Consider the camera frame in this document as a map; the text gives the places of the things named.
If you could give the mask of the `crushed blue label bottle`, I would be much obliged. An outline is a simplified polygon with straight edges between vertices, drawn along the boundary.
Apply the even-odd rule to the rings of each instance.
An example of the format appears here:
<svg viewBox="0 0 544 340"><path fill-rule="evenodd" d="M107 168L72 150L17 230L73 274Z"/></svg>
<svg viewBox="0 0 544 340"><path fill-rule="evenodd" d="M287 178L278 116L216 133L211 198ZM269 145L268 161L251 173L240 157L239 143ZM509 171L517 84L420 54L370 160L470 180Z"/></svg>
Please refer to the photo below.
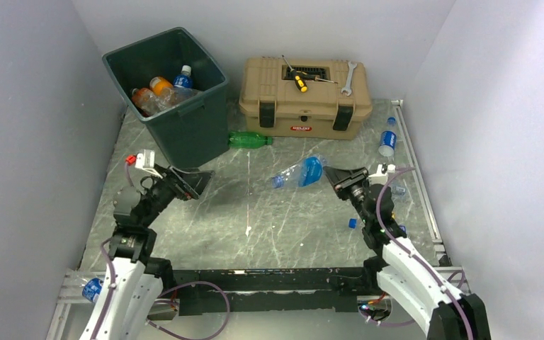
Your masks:
<svg viewBox="0 0 544 340"><path fill-rule="evenodd" d="M321 155L312 155L301 159L274 176L269 182L272 188L302 188L321 180L327 160Z"/></svg>

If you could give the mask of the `crushed Pepsi bottle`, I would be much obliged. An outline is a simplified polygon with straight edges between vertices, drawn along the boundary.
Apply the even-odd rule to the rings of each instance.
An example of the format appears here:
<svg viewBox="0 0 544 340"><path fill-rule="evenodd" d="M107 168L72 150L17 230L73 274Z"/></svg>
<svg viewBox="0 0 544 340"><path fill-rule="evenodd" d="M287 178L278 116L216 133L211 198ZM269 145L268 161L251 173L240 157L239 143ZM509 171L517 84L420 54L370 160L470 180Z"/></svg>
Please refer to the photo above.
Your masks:
<svg viewBox="0 0 544 340"><path fill-rule="evenodd" d="M362 232L366 226L366 223L361 218L351 218L348 222L348 227L352 230L358 230Z"/></svg>

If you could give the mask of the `clear bottle white cap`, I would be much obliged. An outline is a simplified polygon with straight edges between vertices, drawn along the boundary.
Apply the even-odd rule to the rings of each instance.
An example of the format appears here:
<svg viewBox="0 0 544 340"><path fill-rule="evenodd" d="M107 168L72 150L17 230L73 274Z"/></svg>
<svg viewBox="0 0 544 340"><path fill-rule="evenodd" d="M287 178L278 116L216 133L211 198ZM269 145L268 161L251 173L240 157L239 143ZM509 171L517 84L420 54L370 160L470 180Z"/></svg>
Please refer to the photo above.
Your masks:
<svg viewBox="0 0 544 340"><path fill-rule="evenodd" d="M165 91L160 97L161 100L163 100L164 104L168 108L172 108L174 106L177 106L178 104L193 98L194 96L198 96L201 94L201 91L196 89L184 89L184 88L176 88L170 89L168 91Z"/></svg>

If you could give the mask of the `clear bottle orange label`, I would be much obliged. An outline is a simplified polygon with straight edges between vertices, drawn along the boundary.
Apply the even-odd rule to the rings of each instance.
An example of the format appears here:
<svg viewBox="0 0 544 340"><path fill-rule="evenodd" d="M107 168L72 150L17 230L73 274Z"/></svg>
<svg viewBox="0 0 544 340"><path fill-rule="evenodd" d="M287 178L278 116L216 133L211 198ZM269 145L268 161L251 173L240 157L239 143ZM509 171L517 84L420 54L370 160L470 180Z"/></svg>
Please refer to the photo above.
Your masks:
<svg viewBox="0 0 544 340"><path fill-rule="evenodd" d="M145 117L151 117L167 109L165 102L148 88L132 89L131 100Z"/></svg>

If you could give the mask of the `blue label water bottle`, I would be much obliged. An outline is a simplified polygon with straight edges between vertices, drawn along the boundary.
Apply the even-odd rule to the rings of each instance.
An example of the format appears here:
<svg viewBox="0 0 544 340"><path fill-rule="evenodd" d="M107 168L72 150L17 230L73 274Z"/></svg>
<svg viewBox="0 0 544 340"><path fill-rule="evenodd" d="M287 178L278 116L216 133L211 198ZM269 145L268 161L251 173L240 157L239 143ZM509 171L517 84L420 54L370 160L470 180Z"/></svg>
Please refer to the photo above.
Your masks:
<svg viewBox="0 0 544 340"><path fill-rule="evenodd" d="M175 76L172 84L176 88L192 89L193 80L191 78L192 67L185 64L181 68L181 72Z"/></svg>

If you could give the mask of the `orange juice bottle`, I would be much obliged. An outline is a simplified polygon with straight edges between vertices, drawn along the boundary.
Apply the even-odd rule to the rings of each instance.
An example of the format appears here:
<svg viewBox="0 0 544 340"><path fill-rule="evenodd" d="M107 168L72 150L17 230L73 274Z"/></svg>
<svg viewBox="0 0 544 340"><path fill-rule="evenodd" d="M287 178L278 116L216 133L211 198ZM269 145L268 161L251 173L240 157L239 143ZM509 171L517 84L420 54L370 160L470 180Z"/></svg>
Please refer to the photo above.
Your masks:
<svg viewBox="0 0 544 340"><path fill-rule="evenodd" d="M156 76L150 80L149 87L155 95L161 96L165 91L173 89L174 86L164 77Z"/></svg>

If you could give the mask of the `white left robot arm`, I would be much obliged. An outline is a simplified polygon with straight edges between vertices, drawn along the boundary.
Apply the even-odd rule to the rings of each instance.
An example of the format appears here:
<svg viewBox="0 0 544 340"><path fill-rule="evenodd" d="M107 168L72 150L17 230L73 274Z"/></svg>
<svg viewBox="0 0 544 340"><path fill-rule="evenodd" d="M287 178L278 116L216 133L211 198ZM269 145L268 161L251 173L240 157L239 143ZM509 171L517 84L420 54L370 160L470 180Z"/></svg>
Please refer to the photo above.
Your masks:
<svg viewBox="0 0 544 340"><path fill-rule="evenodd" d="M175 288L168 259L152 256L157 233L150 227L173 200L197 200L214 171L154 165L150 183L126 186L113 199L115 227L101 244L106 261L101 292L82 339L133 339L157 298Z"/></svg>

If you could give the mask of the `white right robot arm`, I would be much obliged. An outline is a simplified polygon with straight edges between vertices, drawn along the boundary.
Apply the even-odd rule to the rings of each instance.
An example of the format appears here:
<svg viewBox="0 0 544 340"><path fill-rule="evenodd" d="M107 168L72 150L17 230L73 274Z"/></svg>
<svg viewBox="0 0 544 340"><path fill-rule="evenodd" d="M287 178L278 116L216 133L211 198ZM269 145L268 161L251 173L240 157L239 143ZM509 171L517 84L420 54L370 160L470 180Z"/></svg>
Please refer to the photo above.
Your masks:
<svg viewBox="0 0 544 340"><path fill-rule="evenodd" d="M364 242L375 254L363 265L363 287L388 294L427 339L490 339L482 299L444 278L395 221L390 184L410 171L394 164L381 164L374 174L366 168L324 168L336 196L358 213Z"/></svg>

